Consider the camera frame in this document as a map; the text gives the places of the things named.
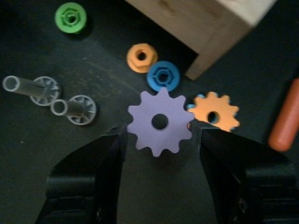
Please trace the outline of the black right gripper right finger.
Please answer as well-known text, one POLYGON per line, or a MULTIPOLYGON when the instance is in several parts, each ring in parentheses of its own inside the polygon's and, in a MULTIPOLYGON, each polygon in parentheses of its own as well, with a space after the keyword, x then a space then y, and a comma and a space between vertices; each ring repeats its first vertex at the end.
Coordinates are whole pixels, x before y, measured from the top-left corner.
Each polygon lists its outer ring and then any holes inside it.
POLYGON ((284 155, 220 129, 204 129, 200 160, 217 224, 299 224, 295 168, 284 155))

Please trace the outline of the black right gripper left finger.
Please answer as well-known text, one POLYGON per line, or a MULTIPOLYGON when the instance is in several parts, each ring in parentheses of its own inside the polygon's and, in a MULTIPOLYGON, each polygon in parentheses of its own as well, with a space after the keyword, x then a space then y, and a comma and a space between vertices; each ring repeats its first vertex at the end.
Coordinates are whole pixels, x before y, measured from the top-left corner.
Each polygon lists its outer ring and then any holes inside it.
POLYGON ((35 224, 117 224, 127 128, 108 131, 52 168, 35 224))

